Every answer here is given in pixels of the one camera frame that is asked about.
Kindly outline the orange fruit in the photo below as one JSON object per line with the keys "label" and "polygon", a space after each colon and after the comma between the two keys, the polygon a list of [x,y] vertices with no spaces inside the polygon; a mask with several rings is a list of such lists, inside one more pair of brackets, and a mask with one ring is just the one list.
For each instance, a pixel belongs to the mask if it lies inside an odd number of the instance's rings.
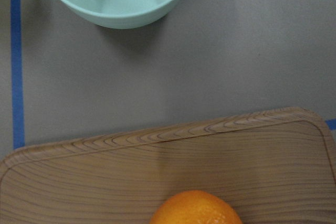
{"label": "orange fruit", "polygon": [[150,223],[242,223],[222,199],[201,190],[189,190],[167,199]]}

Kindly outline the wooden cutting board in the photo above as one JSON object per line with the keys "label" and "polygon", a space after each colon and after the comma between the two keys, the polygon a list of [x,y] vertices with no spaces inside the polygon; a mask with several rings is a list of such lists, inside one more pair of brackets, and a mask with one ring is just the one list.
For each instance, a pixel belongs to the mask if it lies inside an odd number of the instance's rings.
{"label": "wooden cutting board", "polygon": [[244,223],[335,223],[335,143],[283,108],[19,148],[1,162],[1,223],[148,223],[185,190]]}

